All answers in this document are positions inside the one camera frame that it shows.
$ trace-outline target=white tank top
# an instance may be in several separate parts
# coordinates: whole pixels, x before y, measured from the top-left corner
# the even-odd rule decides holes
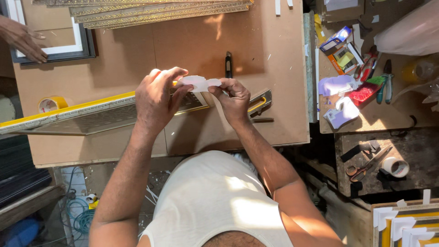
[[[172,172],[146,227],[151,247],[201,247],[213,236],[241,231],[267,247],[292,247],[278,203],[248,165],[220,151],[182,161]]]

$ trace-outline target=scissors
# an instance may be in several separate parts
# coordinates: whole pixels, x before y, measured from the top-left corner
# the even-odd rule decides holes
[[[387,151],[390,151],[392,148],[391,145],[386,146],[383,148],[380,152],[377,153],[372,159],[370,159],[366,165],[362,168],[358,168],[356,166],[349,166],[346,168],[346,174],[350,177],[349,180],[351,182],[357,182],[361,179],[363,179],[366,176],[367,170],[369,170],[372,166],[374,166],[376,163],[379,162],[380,158],[387,153]]]

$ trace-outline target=man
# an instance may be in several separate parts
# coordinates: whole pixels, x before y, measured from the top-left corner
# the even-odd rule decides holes
[[[32,40],[43,40],[46,37],[1,15],[0,8],[0,37],[8,44],[21,51],[28,59],[38,63],[47,62],[47,54]]]
[[[90,247],[301,247],[342,246],[309,199],[293,166],[261,136],[247,117],[249,91],[235,79],[210,87],[273,199],[250,167],[210,151],[181,162],[170,175],[152,222],[137,241],[140,206],[148,183],[152,145],[185,94],[172,81],[181,68],[154,69],[136,89],[137,122],[99,202]],[[229,92],[232,97],[223,93]]]

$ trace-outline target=other person's hand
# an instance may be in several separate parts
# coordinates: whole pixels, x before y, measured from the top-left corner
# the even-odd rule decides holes
[[[44,63],[47,54],[32,40],[43,40],[41,33],[30,30],[27,26],[0,15],[0,36],[11,46],[21,51],[28,59]]]
[[[227,121],[234,129],[248,124],[250,122],[247,116],[250,92],[236,79],[222,78],[220,81],[221,86],[209,87],[209,92],[220,101]]]
[[[172,82],[187,73],[187,70],[178,67],[163,71],[154,69],[140,83],[136,89],[136,125],[144,133],[157,136],[178,111],[186,93],[194,89],[192,85],[182,86],[170,101]]]

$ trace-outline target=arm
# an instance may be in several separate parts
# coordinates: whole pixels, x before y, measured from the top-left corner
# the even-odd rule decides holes
[[[273,199],[294,245],[340,246],[342,243],[309,198],[306,186],[293,166],[261,136],[247,116],[250,92],[235,79],[221,79],[209,92],[220,101],[224,115],[234,128]],[[225,95],[222,90],[234,97]]]
[[[47,54],[32,40],[43,40],[41,33],[30,30],[27,26],[0,15],[0,36],[11,46],[21,51],[34,62],[47,62]]]
[[[148,183],[151,151],[157,135],[177,112],[193,86],[169,88],[187,70],[154,69],[136,89],[137,122],[130,141],[99,201],[90,228],[90,246],[136,246],[140,207]]]

